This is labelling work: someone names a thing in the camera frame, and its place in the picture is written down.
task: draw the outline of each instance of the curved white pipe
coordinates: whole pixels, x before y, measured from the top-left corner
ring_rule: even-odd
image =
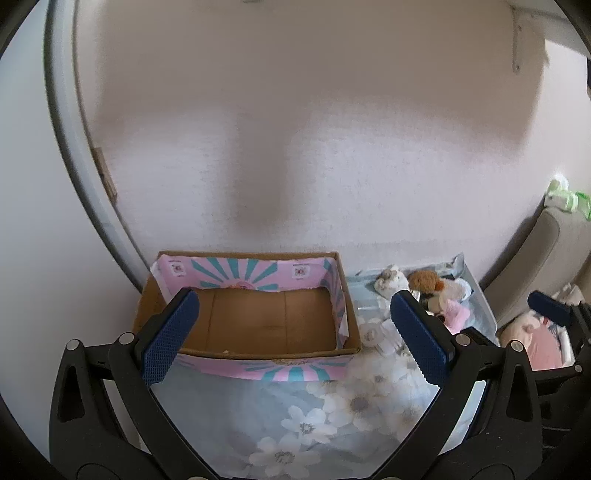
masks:
[[[129,279],[141,288],[149,274],[109,200],[90,151],[78,85],[77,0],[54,0],[47,18],[47,96],[62,156],[78,196],[103,242]]]

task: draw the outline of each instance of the qr code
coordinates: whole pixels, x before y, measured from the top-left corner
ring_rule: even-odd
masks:
[[[306,278],[310,276],[309,265],[294,265],[293,266],[293,278]]]
[[[168,266],[175,277],[184,277],[187,274],[185,272],[184,265],[179,261],[169,261]]]

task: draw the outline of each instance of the pink box liner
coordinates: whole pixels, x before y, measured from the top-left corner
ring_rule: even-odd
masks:
[[[336,260],[331,257],[297,260],[185,257],[162,255],[152,266],[154,278],[168,303],[183,287],[244,288],[268,292],[324,287],[330,293],[337,349],[349,336],[345,295]],[[179,354],[177,362],[203,373],[248,380],[338,380],[352,355],[296,360],[234,360]]]

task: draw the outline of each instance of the white plush toy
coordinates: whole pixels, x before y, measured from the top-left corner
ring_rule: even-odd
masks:
[[[390,265],[374,283],[375,291],[386,300],[392,300],[396,292],[408,290],[408,280],[396,265]]]
[[[519,340],[527,350],[531,345],[534,330],[538,328],[540,328],[539,319],[529,313],[519,315],[501,333],[499,338],[501,346],[504,348],[509,345],[510,341]]]

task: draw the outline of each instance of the plush toy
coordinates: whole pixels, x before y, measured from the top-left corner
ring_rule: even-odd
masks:
[[[529,313],[519,315],[501,333],[499,338],[501,346],[504,348],[510,341],[519,340],[527,350],[531,345],[534,330],[537,328],[540,328],[540,321],[536,317]]]
[[[456,278],[454,280],[454,282],[456,282],[458,285],[460,285],[462,287],[462,289],[464,290],[464,296],[462,297],[461,300],[458,300],[458,301],[461,303],[461,302],[469,299],[470,296],[472,295],[472,293],[474,292],[474,290],[472,290],[472,286],[463,278]]]
[[[396,265],[390,265],[374,283],[375,291],[386,300],[392,300],[395,293],[408,290],[408,280]]]
[[[427,300],[426,304],[422,304],[423,307],[427,307],[426,310],[438,315],[443,311],[446,306],[446,299],[441,295],[434,295],[430,299]]]
[[[441,303],[443,303],[443,310],[441,313],[445,318],[443,324],[452,335],[460,333],[464,328],[466,321],[470,318],[470,310],[460,305],[455,300],[443,299]]]
[[[533,370],[562,367],[562,355],[556,338],[539,319],[529,313],[518,316],[501,333],[501,346],[512,340],[523,343]]]
[[[462,301],[464,298],[466,291],[464,286],[459,284],[454,280],[448,280],[446,278],[442,279],[443,282],[443,289],[438,292],[440,297],[443,297],[448,300],[454,301]]]
[[[421,293],[436,293],[442,291],[444,284],[433,270],[417,270],[408,276],[408,284],[411,290]]]

